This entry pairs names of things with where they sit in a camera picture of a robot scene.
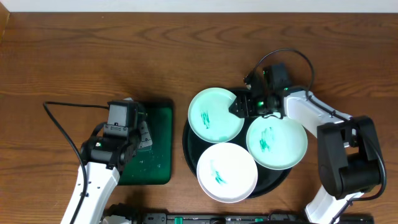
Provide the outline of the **mint green plate top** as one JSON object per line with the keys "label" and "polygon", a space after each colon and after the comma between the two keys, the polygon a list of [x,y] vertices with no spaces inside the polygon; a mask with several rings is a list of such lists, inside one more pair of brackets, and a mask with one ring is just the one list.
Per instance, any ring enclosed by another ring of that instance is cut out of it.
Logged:
{"label": "mint green plate top", "polygon": [[194,96],[188,107],[192,131],[210,143],[228,142],[243,128],[244,119],[229,112],[237,96],[224,88],[207,88]]}

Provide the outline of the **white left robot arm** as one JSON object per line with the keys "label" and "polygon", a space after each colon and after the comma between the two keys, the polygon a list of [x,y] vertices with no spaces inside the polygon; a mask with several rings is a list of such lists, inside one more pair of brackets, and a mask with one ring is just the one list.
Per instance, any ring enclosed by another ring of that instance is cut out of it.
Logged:
{"label": "white left robot arm", "polygon": [[81,145],[83,165],[62,223],[100,223],[106,202],[138,149],[152,145],[144,106],[130,98],[108,103],[108,121]]}

